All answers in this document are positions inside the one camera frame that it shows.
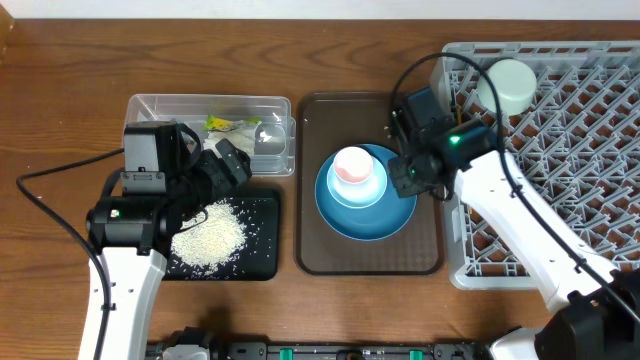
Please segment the mint green bowl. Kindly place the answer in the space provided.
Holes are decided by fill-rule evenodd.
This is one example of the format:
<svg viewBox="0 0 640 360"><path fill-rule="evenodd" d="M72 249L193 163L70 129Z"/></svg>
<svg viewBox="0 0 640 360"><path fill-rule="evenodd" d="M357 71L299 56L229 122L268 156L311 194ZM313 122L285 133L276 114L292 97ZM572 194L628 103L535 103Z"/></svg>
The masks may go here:
<svg viewBox="0 0 640 360"><path fill-rule="evenodd" d="M529 108L537 88L537 79L528 65L518 60L504 59L492 65L486 73L494 84L503 115L519 115Z"/></svg>

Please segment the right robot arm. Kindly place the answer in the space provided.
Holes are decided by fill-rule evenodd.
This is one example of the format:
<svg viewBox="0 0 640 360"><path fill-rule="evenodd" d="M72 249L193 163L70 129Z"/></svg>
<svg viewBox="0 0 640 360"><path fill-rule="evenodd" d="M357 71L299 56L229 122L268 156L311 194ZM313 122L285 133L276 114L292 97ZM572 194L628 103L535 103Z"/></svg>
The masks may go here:
<svg viewBox="0 0 640 360"><path fill-rule="evenodd" d="M401 153L388 163L399 196L443 187L497 233L534 281L552 318L493 341L494 359L636 359L639 274L621 273L549 206L504 150L501 129L390 106Z"/></svg>

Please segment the light blue bowl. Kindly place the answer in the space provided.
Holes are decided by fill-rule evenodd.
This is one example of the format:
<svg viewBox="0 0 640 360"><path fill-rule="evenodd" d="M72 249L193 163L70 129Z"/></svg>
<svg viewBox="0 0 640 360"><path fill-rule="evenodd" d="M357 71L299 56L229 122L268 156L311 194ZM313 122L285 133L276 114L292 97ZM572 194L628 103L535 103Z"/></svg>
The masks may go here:
<svg viewBox="0 0 640 360"><path fill-rule="evenodd" d="M349 183L341 179L333 165L327 172L327 187L330 195L341 205L351 209L370 207L378 202L387 188L387 174L384 166L375 157L373 169L362 182Z"/></svg>

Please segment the grey dishwasher rack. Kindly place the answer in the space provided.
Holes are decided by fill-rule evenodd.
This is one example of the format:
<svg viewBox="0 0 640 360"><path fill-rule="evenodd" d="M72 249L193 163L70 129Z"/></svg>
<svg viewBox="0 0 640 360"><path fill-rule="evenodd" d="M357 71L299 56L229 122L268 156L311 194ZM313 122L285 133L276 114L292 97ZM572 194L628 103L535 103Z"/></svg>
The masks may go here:
<svg viewBox="0 0 640 360"><path fill-rule="evenodd" d="M457 42L431 81L466 120L495 124L478 72L502 59L535 73L529 107L505 120L531 184L596 253L639 267L639 45L635 41Z"/></svg>

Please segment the pink cup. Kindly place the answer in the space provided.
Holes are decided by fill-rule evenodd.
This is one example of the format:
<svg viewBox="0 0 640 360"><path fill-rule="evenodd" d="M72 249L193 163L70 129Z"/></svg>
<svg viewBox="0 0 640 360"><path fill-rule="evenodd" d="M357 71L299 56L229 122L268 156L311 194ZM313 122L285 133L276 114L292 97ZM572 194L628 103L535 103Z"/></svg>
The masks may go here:
<svg viewBox="0 0 640 360"><path fill-rule="evenodd" d="M373 168L373 159L363 148L351 146L341 149L333 160L336 191L349 201L370 197Z"/></svg>

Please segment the brown serving tray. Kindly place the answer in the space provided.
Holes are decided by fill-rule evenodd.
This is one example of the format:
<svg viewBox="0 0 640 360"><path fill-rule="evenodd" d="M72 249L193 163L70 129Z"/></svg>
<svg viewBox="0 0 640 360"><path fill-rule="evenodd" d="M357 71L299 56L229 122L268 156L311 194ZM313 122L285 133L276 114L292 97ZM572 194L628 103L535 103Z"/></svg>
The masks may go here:
<svg viewBox="0 0 640 360"><path fill-rule="evenodd" d="M385 93L316 93L299 107L296 262L311 275L428 275L444 262L442 207L418 195L409 222L377 241L333 230L316 207L314 185L323 163L347 146L375 144L397 154L388 138Z"/></svg>

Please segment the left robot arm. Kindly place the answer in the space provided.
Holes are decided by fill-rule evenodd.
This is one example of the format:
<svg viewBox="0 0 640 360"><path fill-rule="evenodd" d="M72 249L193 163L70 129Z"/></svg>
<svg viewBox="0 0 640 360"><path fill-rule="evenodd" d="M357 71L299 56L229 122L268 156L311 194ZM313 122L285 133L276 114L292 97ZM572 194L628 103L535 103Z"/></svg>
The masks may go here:
<svg viewBox="0 0 640 360"><path fill-rule="evenodd" d="M136 122L123 134L125 166L87 214L90 295L82 359L141 359L172 238L184 222L252 176L229 140L205 149L184 123Z"/></svg>

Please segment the yellow green snack wrapper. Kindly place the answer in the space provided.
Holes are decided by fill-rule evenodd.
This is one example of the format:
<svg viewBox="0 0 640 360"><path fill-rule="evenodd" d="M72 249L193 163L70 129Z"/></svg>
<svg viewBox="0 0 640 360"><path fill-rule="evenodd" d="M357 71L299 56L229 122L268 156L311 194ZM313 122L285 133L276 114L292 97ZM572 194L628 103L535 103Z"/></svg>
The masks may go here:
<svg viewBox="0 0 640 360"><path fill-rule="evenodd" d="M262 123L258 117L250 117L241 120L228 120L209 115L205 120L203 129L208 132L231 132L235 130L256 129Z"/></svg>

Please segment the dark blue plate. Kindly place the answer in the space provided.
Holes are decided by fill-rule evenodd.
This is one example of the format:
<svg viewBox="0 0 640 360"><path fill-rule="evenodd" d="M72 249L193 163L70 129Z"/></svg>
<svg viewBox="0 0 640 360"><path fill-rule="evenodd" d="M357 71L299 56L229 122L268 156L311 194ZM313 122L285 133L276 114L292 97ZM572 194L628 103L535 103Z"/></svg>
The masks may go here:
<svg viewBox="0 0 640 360"><path fill-rule="evenodd" d="M314 185L316 207L323 220L341 235L359 241L385 239L401 230L412 217L418 197L400 198L390 184L387 162L396 156L392 150L375 144L358 144L374 159L375 175L387 180L381 199L371 206L355 209L340 204L331 194L328 184L329 172L336 153L321 166Z"/></svg>

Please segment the clear plastic waste bin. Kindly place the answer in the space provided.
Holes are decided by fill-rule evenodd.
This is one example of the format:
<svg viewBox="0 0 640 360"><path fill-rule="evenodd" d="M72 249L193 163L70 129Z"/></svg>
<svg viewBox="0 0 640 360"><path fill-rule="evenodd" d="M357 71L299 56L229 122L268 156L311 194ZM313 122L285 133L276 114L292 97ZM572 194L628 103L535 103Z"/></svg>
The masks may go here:
<svg viewBox="0 0 640 360"><path fill-rule="evenodd" d="M251 171L255 176L288 176L295 169L295 120L291 104L285 97L137 94L130 98L125 121L176 120L193 129L202 146L208 137L203 129L209 115L241 120L258 117Z"/></svg>

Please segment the white tissue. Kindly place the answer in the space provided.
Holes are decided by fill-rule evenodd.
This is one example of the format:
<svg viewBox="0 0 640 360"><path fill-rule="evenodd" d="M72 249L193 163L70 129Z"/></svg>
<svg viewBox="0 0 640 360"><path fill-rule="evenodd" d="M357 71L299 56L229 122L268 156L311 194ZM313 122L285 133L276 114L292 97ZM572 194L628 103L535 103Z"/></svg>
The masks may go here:
<svg viewBox="0 0 640 360"><path fill-rule="evenodd" d="M256 130L258 125L247 122L234 122L230 127L214 128L208 132L203 147L219 155L216 144L223 139L229 140L236 148L252 157L255 151Z"/></svg>

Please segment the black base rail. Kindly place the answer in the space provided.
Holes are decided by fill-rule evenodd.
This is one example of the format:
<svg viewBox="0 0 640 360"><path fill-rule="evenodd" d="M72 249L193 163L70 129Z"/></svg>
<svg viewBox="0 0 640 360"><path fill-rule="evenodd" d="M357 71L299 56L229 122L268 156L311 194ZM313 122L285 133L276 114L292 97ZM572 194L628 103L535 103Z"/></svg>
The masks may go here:
<svg viewBox="0 0 640 360"><path fill-rule="evenodd" d="M337 344L278 343L264 336L219 337L201 328L186 327L162 342L147 344L146 359L212 360L476 360L489 359L477 343Z"/></svg>

